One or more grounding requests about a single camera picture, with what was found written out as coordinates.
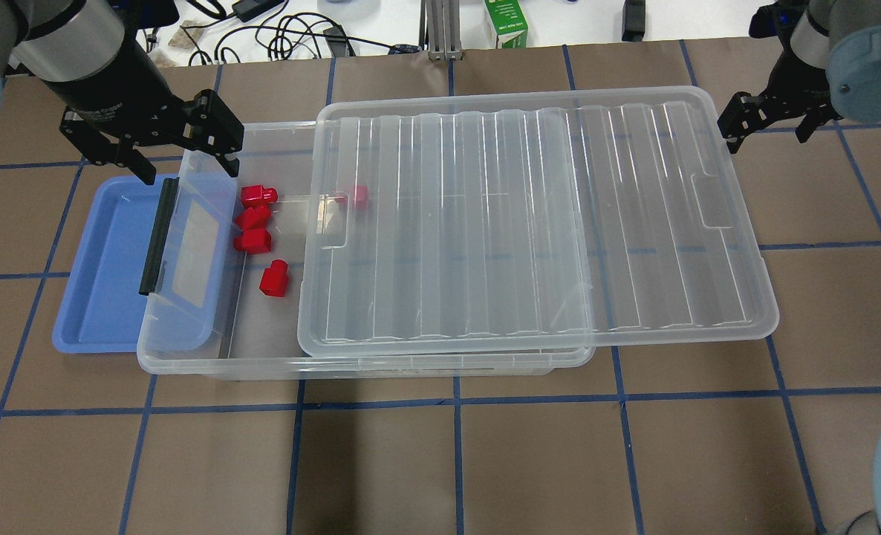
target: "gray robot arm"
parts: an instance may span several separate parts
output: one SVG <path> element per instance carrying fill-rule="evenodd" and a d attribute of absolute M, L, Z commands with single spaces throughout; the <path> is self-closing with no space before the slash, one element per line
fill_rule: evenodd
<path fill-rule="evenodd" d="M 803 117 L 803 143 L 819 126 L 848 117 L 881 122 L 881 1 L 779 0 L 752 18 L 751 37 L 783 47 L 759 95 L 738 92 L 718 121 L 732 152 L 750 133 Z"/>
<path fill-rule="evenodd" d="M 173 95 L 135 31 L 106 0 L 0 0 L 0 74 L 13 49 L 68 105 L 58 128 L 94 165 L 128 167 L 152 184 L 156 169 L 139 146 L 176 145 L 237 176 L 243 125 L 212 89 L 189 102 Z"/>

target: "blue tape line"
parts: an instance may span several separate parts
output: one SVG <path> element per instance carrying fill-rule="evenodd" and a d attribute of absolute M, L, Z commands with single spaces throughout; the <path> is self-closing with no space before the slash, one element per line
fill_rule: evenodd
<path fill-rule="evenodd" d="M 569 47 L 567 45 L 562 46 L 562 58 L 566 63 L 566 78 L 569 80 L 569 89 L 571 91 L 576 90 L 576 76 L 573 75 L 573 61 L 570 60 L 569 57 Z"/>
<path fill-rule="evenodd" d="M 149 385 L 146 386 L 146 399 L 141 409 L 140 430 L 137 431 L 137 443 L 134 447 L 134 460 L 131 461 L 131 474 L 127 478 L 127 492 L 124 494 L 124 508 L 120 514 L 120 528 L 117 535 L 127 532 L 127 522 L 131 518 L 131 502 L 134 501 L 134 487 L 137 483 L 137 471 L 140 467 L 140 457 L 143 454 L 143 444 L 146 437 L 146 423 L 149 421 L 149 410 L 153 407 L 153 392 L 156 392 L 156 375 L 149 376 Z"/>
<path fill-rule="evenodd" d="M 4 418 L 27 416 L 114 416 L 120 414 L 143 414 L 138 406 L 101 406 L 94 409 L 6 409 Z"/>
<path fill-rule="evenodd" d="M 71 202 L 74 202 L 74 193 L 77 191 L 77 184 L 80 182 L 81 171 L 84 170 L 84 158 L 80 159 L 80 162 L 77 164 L 77 172 L 74 173 L 74 180 L 71 182 L 71 189 L 68 192 L 68 197 L 64 202 L 64 210 L 61 213 L 61 219 L 57 223 L 57 230 L 54 231 L 54 240 L 51 240 L 51 251 L 48 253 L 48 260 L 44 265 L 44 272 L 47 273 L 51 269 L 51 262 L 54 261 L 54 251 L 57 250 L 57 243 L 61 239 L 61 231 L 64 230 L 64 223 L 68 219 L 68 211 L 71 209 Z M 10 392 L 12 392 L 12 385 L 15 383 L 15 375 L 17 370 L 19 370 L 19 364 L 22 363 L 22 355 L 24 354 L 24 348 L 27 343 L 27 336 L 30 335 L 30 326 L 34 323 L 34 314 L 37 312 L 37 307 L 41 302 L 41 294 L 44 292 L 44 283 L 46 278 L 42 278 L 37 284 L 37 291 L 34 292 L 34 299 L 32 301 L 32 305 L 30 305 L 30 311 L 27 313 L 27 319 L 25 321 L 24 331 L 22 332 L 22 339 L 19 342 L 19 347 L 15 352 L 15 359 L 12 361 L 12 368 L 8 370 L 8 379 L 5 381 L 5 386 L 1 392 L 0 398 L 0 424 L 1 417 L 3 416 L 5 410 L 5 404 L 8 403 L 8 396 Z"/>
<path fill-rule="evenodd" d="M 70 276 L 70 271 L 57 271 L 54 273 L 0 273 L 0 281 L 15 279 L 61 279 Z"/>
<path fill-rule="evenodd" d="M 868 124 L 868 125 L 844 125 L 839 124 L 839 128 L 844 129 L 845 131 L 873 131 L 873 129 L 881 129 L 881 123 L 876 124 Z M 823 126 L 824 129 L 837 129 L 838 126 Z"/>
<path fill-rule="evenodd" d="M 80 161 L 75 162 L 43 162 L 43 163 L 0 163 L 0 169 L 40 169 L 40 167 L 73 167 L 79 166 Z"/>
<path fill-rule="evenodd" d="M 273 412 L 298 409 L 297 403 L 207 404 L 207 406 L 155 406 L 153 414 L 209 414 L 219 412 Z"/>
<path fill-rule="evenodd" d="M 454 378 L 454 494 L 457 535 L 464 535 L 464 427 L 461 426 L 461 379 Z"/>
<path fill-rule="evenodd" d="M 820 126 L 820 128 L 818 128 L 817 131 L 818 132 L 827 131 L 827 129 L 832 129 L 832 128 L 827 128 L 827 126 Z M 794 133 L 794 132 L 797 132 L 797 129 L 788 128 L 788 126 L 768 126 L 766 129 L 761 129 L 761 131 L 756 131 L 756 132 L 752 132 L 752 133 Z"/>
<path fill-rule="evenodd" d="M 617 402 L 617 394 L 570 394 L 560 396 L 503 396 L 461 398 L 461 404 L 596 403 Z"/>
<path fill-rule="evenodd" d="M 679 39 L 678 45 L 679 45 L 679 47 L 681 47 L 682 57 L 685 58 L 685 69 L 688 71 L 689 81 L 691 81 L 692 85 L 694 85 L 697 88 L 697 87 L 699 87 L 698 78 L 695 77 L 695 66 L 692 65 L 692 57 L 689 56 L 689 54 L 688 54 L 688 47 L 685 46 L 685 40 Z"/>
<path fill-rule="evenodd" d="M 723 400 L 745 398 L 774 398 L 781 395 L 778 390 L 718 390 L 718 392 L 661 392 L 648 394 L 626 394 L 630 402 L 678 401 L 678 400 Z"/>
<path fill-rule="evenodd" d="M 829 389 L 788 389 L 788 396 L 845 396 L 881 394 L 881 386 L 837 386 Z"/>
<path fill-rule="evenodd" d="M 291 535 L 292 522 L 295 521 L 295 483 L 299 477 L 299 451 L 302 444 L 302 404 L 305 403 L 305 379 L 299 380 L 299 394 L 296 398 L 295 426 L 292 427 L 292 457 L 288 467 L 288 499 L 285 505 L 285 533 Z"/>
<path fill-rule="evenodd" d="M 446 398 L 353 403 L 306 403 L 305 410 L 400 409 L 406 406 L 451 406 L 452 404 L 454 404 L 454 400 Z"/>
<path fill-rule="evenodd" d="M 759 250 L 807 250 L 808 248 L 881 247 L 881 241 L 821 241 L 818 244 L 763 244 Z"/>
<path fill-rule="evenodd" d="M 847 159 L 851 162 L 851 167 L 854 168 L 854 174 L 857 177 L 859 188 L 862 189 L 862 193 L 864 193 L 864 196 L 866 197 L 866 204 L 869 204 L 869 209 L 873 213 L 873 218 L 876 220 L 876 224 L 880 228 L 881 233 L 881 215 L 879 209 L 876 207 L 876 201 L 873 199 L 872 193 L 869 192 L 869 187 L 866 186 L 866 180 L 864 179 L 864 176 L 862 176 L 861 170 L 859 170 L 859 165 L 857 165 L 856 158 L 854 158 L 854 152 L 852 152 L 851 145 L 847 142 L 847 136 L 844 135 L 839 123 L 834 123 L 834 125 L 837 126 L 837 137 L 840 138 L 840 145 L 844 148 L 844 152 L 847 153 Z"/>
<path fill-rule="evenodd" d="M 291 150 L 265 150 L 264 152 L 250 152 L 241 155 L 240 159 L 261 158 L 264 156 L 292 156 L 292 155 L 311 155 L 312 149 L 291 149 Z"/>
<path fill-rule="evenodd" d="M 784 372 L 781 372 L 781 361 L 777 358 L 777 349 L 774 348 L 773 338 L 765 339 L 767 352 L 770 353 L 770 365 L 774 368 L 774 376 L 777 378 L 777 387 L 780 390 L 781 401 L 784 402 L 784 414 L 787 416 L 787 427 L 790 428 L 790 439 L 794 443 L 794 451 L 797 454 L 797 465 L 800 467 L 800 475 L 804 479 L 804 490 L 807 491 L 807 501 L 810 502 L 810 513 L 813 515 L 813 524 L 819 533 L 827 533 L 824 519 L 820 515 L 820 507 L 817 505 L 817 493 L 813 490 L 813 481 L 810 480 L 810 470 L 807 468 L 807 458 L 804 457 L 804 447 L 801 446 L 800 433 L 797 433 L 797 420 L 794 419 L 793 409 L 790 407 L 790 396 L 787 395 L 787 385 L 784 383 Z"/>
<path fill-rule="evenodd" d="M 219 94 L 219 85 L 223 82 L 223 64 L 216 65 L 216 81 L 212 83 L 212 90 Z"/>
<path fill-rule="evenodd" d="M 454 60 L 447 60 L 447 96 L 454 96 Z"/>
<path fill-rule="evenodd" d="M 858 396 L 881 394 L 881 386 L 831 386 L 821 389 L 787 389 L 788 396 Z M 641 403 L 650 401 L 682 401 L 682 400 L 716 400 L 716 399 L 747 399 L 773 398 L 780 396 L 780 390 L 715 390 L 714 392 L 649 392 L 626 393 L 625 401 Z M 461 404 L 543 404 L 543 403 L 610 403 L 618 402 L 623 396 L 618 394 L 583 394 L 557 396 L 503 396 L 454 399 L 417 399 L 395 400 L 387 402 L 359 403 L 315 403 L 312 410 L 365 410 L 365 409 L 399 409 L 406 406 L 454 406 Z M 189 414 L 218 412 L 284 412 L 298 410 L 297 403 L 265 403 L 241 404 L 240 406 L 156 406 L 153 414 Z M 93 409 L 6 409 L 3 418 L 27 416 L 95 416 L 95 415 L 126 415 L 142 414 L 138 406 L 94 407 Z"/>
<path fill-rule="evenodd" d="M 335 94 L 335 58 L 331 58 L 328 66 L 328 89 L 325 89 L 325 105 L 331 104 L 332 95 Z"/>
<path fill-rule="evenodd" d="M 183 156 L 151 156 L 146 160 L 151 162 L 179 162 Z"/>
<path fill-rule="evenodd" d="M 622 446 L 625 448 L 625 463 L 628 468 L 628 488 L 631 491 L 631 509 L 635 515 L 635 533 L 645 535 L 645 522 L 642 520 L 642 502 L 638 493 L 638 476 L 635 472 L 635 456 L 631 450 L 631 429 L 628 426 L 628 407 L 626 403 L 625 381 L 622 379 L 622 363 L 618 348 L 613 346 L 613 369 L 616 370 L 616 391 L 620 420 L 622 424 Z"/>

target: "white surface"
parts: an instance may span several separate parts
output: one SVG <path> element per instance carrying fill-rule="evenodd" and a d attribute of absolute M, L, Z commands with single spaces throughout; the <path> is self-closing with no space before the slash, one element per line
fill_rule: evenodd
<path fill-rule="evenodd" d="M 233 0 L 220 0 L 231 13 Z M 521 0 L 521 6 L 530 23 L 529 47 L 550 45 L 579 45 L 585 43 L 614 43 L 622 34 L 622 6 L 624 0 Z M 701 39 L 711 37 L 734 37 L 747 35 L 750 17 L 770 0 L 648 0 L 646 7 L 645 40 Z M 193 10 L 184 0 L 177 0 L 183 24 L 206 24 L 212 22 L 205 15 Z M 420 0 L 349 0 L 343 3 L 328 0 L 291 0 L 285 13 L 318 11 L 341 24 L 352 37 L 362 37 L 390 45 L 400 43 L 416 45 L 419 42 Z M 268 17 L 264 14 L 250 21 L 260 23 Z M 484 3 L 482 0 L 461 0 L 461 44 L 464 48 L 492 48 L 492 41 L 484 27 Z M 200 46 L 210 55 L 220 36 L 234 27 L 244 26 L 238 20 L 225 21 L 207 28 L 200 39 Z M 317 31 L 324 30 L 319 26 Z M 161 28 L 162 52 L 179 65 L 189 60 L 189 51 L 179 51 L 166 46 L 178 28 Z M 243 61 L 265 61 L 267 54 L 255 44 L 255 31 L 246 30 L 234 34 L 226 45 L 237 51 Z M 261 33 L 267 41 L 270 31 Z M 322 54 L 331 52 L 325 40 L 319 38 Z M 386 54 L 386 49 L 376 45 L 354 43 L 359 55 Z M 298 47 L 297 58 L 311 57 L 307 48 Z"/>

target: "red plastic piece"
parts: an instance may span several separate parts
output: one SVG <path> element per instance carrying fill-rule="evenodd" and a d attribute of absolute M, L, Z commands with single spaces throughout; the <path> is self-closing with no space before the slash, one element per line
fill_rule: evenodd
<path fill-rule="evenodd" d="M 268 253 L 272 250 L 272 235 L 264 228 L 250 228 L 244 230 L 241 236 L 236 236 L 233 247 L 249 254 Z"/>
<path fill-rule="evenodd" d="M 254 209 L 245 209 L 243 213 L 236 218 L 236 224 L 242 230 L 250 230 L 250 228 L 265 228 L 268 219 L 272 217 L 272 210 L 265 204 L 260 204 Z"/>
<path fill-rule="evenodd" d="M 263 271 L 259 289 L 271 297 L 285 297 L 285 288 L 288 288 L 288 264 L 285 260 L 273 260 Z"/>
<path fill-rule="evenodd" d="M 354 189 L 352 189 L 351 197 L 353 199 L 355 210 L 368 210 L 367 186 L 355 186 Z M 336 194 L 335 202 L 338 203 L 339 206 L 344 207 L 346 204 L 348 204 L 348 196 L 343 193 Z"/>
<path fill-rule="evenodd" d="M 257 207 L 260 204 L 269 204 L 278 201 L 279 193 L 275 187 L 263 187 L 261 184 L 243 187 L 241 193 L 244 207 Z"/>
<path fill-rule="evenodd" d="M 368 210 L 368 187 L 355 186 L 355 210 Z"/>

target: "plastic bin lid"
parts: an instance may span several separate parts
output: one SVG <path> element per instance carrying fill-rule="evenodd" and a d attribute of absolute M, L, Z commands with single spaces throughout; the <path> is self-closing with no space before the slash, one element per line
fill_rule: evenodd
<path fill-rule="evenodd" d="M 54 348 L 136 350 L 146 307 L 137 291 L 162 179 L 146 186 L 135 176 L 118 176 L 97 190 L 51 332 Z"/>
<path fill-rule="evenodd" d="M 316 128 L 313 356 L 754 339 L 777 325 L 711 97 L 342 103 Z"/>

